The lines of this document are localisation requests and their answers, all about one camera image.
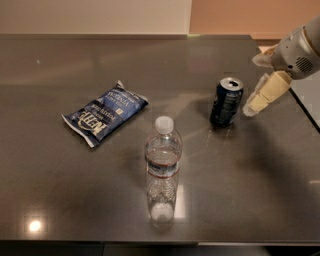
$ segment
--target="can lid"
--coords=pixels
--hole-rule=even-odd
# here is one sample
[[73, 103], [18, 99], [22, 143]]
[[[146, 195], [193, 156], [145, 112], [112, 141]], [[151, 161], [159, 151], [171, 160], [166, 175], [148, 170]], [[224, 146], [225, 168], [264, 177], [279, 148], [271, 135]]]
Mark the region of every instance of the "can lid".
[[155, 121], [155, 128], [160, 134], [171, 133], [174, 129], [174, 123], [171, 117], [160, 116]]
[[239, 91], [243, 88], [243, 83], [234, 77], [226, 77], [220, 81], [220, 84], [229, 91]]

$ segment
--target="water bottle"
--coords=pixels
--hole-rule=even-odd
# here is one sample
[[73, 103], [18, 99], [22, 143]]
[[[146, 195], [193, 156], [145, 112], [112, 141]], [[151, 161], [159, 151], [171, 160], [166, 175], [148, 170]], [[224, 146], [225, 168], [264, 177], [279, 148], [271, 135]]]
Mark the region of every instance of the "water bottle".
[[173, 120], [160, 116], [145, 145], [147, 200], [151, 222], [159, 228], [173, 223], [182, 153]]

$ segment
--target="dark blue can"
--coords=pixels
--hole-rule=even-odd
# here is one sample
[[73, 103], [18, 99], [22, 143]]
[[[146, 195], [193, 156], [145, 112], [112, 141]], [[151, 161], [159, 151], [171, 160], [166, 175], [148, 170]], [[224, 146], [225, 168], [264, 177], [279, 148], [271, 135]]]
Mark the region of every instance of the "dark blue can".
[[234, 77], [227, 77], [217, 85], [210, 122], [217, 127], [233, 123], [243, 94], [243, 83]]

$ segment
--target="snack bag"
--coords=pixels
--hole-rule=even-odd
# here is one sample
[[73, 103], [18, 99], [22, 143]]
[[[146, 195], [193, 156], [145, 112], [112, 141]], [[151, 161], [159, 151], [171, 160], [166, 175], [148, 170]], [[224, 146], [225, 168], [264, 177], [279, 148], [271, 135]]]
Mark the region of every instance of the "snack bag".
[[73, 114], [62, 115], [62, 118], [93, 148], [146, 105], [147, 98], [127, 91], [118, 81], [98, 99]]

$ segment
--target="white bottle cap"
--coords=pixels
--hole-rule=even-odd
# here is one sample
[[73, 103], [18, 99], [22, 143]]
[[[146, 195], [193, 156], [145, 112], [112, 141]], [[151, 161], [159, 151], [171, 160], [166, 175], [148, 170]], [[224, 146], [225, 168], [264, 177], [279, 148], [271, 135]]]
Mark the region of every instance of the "white bottle cap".
[[160, 134], [168, 134], [173, 131], [174, 124], [171, 117], [160, 116], [156, 119], [155, 128]]

